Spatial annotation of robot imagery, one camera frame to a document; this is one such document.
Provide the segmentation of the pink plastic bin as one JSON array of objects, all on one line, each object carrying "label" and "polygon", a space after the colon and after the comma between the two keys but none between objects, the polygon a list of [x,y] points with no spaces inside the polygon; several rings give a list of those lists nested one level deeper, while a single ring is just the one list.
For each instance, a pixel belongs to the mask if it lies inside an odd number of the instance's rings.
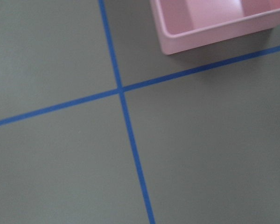
[{"label": "pink plastic bin", "polygon": [[280,0],[152,0],[150,5],[165,55],[280,24]]}]

